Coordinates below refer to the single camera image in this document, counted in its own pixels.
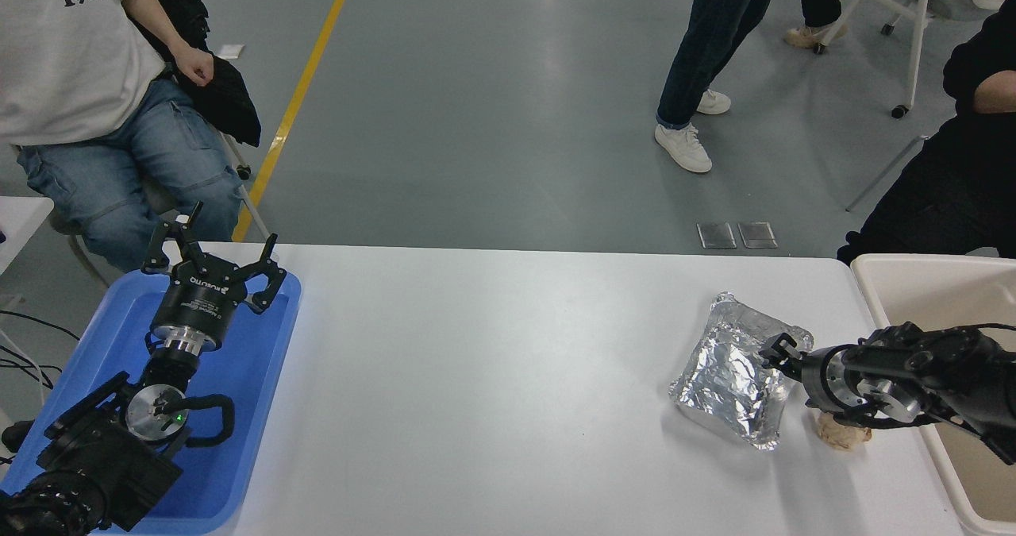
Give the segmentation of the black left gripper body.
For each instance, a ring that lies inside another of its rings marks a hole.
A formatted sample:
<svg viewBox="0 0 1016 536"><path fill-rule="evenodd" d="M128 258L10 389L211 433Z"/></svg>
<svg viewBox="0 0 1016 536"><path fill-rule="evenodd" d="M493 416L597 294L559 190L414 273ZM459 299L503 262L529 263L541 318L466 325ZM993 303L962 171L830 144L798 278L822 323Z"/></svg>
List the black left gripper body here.
<svg viewBox="0 0 1016 536"><path fill-rule="evenodd" d="M220 345L240 302L249 293L246 282L255 273L227 260L182 260L171 270L171 282L150 323L150 333L167 340L172 330L203 334L206 345Z"/></svg>

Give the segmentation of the seated person's hand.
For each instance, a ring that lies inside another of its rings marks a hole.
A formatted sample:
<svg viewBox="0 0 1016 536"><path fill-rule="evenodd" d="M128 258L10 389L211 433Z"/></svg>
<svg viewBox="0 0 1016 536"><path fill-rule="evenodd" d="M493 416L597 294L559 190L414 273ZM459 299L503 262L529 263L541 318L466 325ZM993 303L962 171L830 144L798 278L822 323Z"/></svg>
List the seated person's hand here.
<svg viewBox="0 0 1016 536"><path fill-rule="evenodd" d="M175 66L197 87L206 87L213 80L214 56L210 52L194 48L185 41L173 44L169 49Z"/></svg>

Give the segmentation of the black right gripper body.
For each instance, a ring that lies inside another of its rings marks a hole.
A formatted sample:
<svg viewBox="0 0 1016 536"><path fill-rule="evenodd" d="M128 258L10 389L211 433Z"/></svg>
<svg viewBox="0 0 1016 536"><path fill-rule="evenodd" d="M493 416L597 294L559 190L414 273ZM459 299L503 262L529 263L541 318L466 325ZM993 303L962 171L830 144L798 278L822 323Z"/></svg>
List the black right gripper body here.
<svg viewBox="0 0 1016 536"><path fill-rule="evenodd" d="M831 348L808 352L801 359L801 383L808 395L806 405L810 408L827 410L830 408L827 395L825 367Z"/></svg>

